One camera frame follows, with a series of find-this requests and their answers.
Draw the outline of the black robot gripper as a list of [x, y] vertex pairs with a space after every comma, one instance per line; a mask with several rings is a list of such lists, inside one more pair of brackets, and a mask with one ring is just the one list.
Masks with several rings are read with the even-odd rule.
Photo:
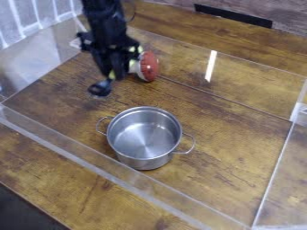
[[89, 31], [76, 34], [80, 48], [90, 51], [101, 74], [121, 81], [128, 72], [128, 59], [138, 59], [142, 52], [138, 41], [126, 35], [124, 14], [84, 12], [84, 15]]

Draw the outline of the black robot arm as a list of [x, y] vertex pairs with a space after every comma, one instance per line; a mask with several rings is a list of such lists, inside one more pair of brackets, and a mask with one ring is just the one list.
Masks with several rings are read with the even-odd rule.
[[126, 20], [120, 0], [81, 0], [82, 13], [89, 31], [78, 32], [80, 48], [88, 51], [101, 73], [122, 80], [128, 73], [129, 60], [138, 53], [138, 41], [126, 35]]

